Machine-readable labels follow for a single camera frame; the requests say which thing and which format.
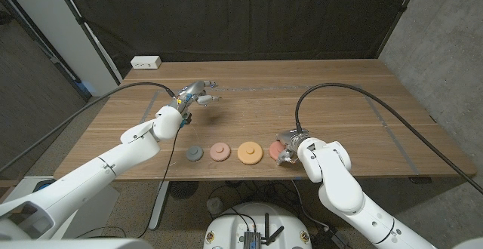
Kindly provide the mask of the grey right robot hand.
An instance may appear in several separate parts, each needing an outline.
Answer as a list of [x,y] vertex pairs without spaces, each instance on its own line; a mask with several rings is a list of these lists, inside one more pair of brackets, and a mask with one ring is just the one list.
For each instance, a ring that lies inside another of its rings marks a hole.
[[276,139],[282,144],[282,150],[277,156],[276,163],[288,162],[294,164],[298,162],[297,150],[300,144],[309,137],[309,132],[306,129],[303,129],[301,132],[297,129],[292,129],[277,134]]

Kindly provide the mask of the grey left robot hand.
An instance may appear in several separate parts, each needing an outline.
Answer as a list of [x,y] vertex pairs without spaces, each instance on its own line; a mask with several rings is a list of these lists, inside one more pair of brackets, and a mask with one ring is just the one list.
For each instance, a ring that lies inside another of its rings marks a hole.
[[207,94],[206,91],[206,88],[215,88],[216,86],[217,83],[215,81],[195,81],[179,91],[169,103],[169,106],[174,107],[181,114],[182,119],[189,124],[191,121],[189,106],[192,103],[206,106],[220,99],[220,97]]

